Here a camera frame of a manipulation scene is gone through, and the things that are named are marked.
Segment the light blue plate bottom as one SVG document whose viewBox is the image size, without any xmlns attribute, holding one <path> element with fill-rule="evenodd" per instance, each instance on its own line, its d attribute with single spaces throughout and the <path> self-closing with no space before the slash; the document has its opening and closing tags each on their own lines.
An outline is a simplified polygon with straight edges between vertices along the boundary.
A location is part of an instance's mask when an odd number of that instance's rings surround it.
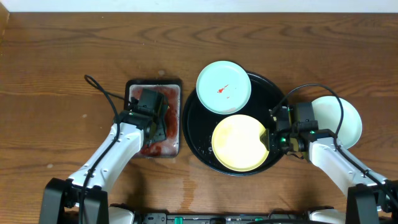
<svg viewBox="0 0 398 224">
<path fill-rule="evenodd" d="M 348 101 L 340 99 L 343 105 L 343 122 L 338 133 L 342 145 L 349 149 L 360 139 L 363 123 L 357 109 Z M 322 96 L 312 101 L 315 119 L 319 129 L 335 132 L 340 122 L 340 104 L 334 96 Z"/>
</svg>

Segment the light blue plate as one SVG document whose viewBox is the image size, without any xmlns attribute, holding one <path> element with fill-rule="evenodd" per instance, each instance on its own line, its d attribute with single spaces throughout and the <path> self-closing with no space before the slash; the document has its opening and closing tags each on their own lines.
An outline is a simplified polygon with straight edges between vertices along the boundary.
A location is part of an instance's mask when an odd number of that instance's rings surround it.
<svg viewBox="0 0 398 224">
<path fill-rule="evenodd" d="M 340 99 L 343 105 L 343 122 L 338 133 L 342 145 L 349 149 L 360 139 L 363 123 L 357 109 L 348 101 Z M 315 119 L 319 129 L 335 132 L 340 122 L 340 104 L 334 96 L 322 96 L 312 101 Z"/>
<path fill-rule="evenodd" d="M 200 72 L 196 93 L 207 110 L 216 114 L 232 114 L 249 101 L 251 81 L 248 73 L 238 64 L 217 61 Z"/>
</svg>

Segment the light blue plate top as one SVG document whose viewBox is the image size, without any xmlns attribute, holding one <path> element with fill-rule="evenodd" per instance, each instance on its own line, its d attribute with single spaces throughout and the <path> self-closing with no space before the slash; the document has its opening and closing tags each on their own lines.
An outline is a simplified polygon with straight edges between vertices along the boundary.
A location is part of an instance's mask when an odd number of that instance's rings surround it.
<svg viewBox="0 0 398 224">
<path fill-rule="evenodd" d="M 232 114 L 249 101 L 251 81 L 248 73 L 238 64 L 217 61 L 200 72 L 196 93 L 207 110 L 216 114 Z"/>
</svg>

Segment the yellow plate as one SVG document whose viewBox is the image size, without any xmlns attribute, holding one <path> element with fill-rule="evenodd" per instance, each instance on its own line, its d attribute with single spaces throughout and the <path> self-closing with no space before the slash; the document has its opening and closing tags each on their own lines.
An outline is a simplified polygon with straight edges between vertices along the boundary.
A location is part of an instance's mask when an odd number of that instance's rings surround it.
<svg viewBox="0 0 398 224">
<path fill-rule="evenodd" d="M 262 140 L 266 128 L 257 119 L 236 114 L 217 124 L 211 146 L 217 160 L 238 172 L 258 168 L 268 157 L 269 148 Z"/>
</svg>

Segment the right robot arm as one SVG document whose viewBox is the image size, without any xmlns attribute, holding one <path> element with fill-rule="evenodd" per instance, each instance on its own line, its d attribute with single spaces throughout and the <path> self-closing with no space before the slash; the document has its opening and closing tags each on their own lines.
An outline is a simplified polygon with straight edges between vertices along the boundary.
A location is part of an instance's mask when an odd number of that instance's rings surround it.
<svg viewBox="0 0 398 224">
<path fill-rule="evenodd" d="M 397 223 L 397 181 L 374 172 L 341 141 L 361 124 L 337 104 L 299 103 L 271 110 L 275 127 L 267 143 L 284 154 L 302 154 L 322 170 L 346 196 L 346 211 L 308 211 L 302 218 L 269 217 L 266 223 Z"/>
</svg>

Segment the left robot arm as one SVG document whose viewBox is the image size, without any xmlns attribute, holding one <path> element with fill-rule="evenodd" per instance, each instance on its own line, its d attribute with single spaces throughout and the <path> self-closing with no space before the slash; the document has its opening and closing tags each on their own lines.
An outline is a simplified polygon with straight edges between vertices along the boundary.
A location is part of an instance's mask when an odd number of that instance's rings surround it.
<svg viewBox="0 0 398 224">
<path fill-rule="evenodd" d="M 111 130 L 89 160 L 68 179 L 46 185 L 40 223 L 139 223 L 122 205 L 110 206 L 108 194 L 132 157 L 143 148 L 178 137 L 179 112 L 167 105 L 133 106 L 116 115 Z"/>
</svg>

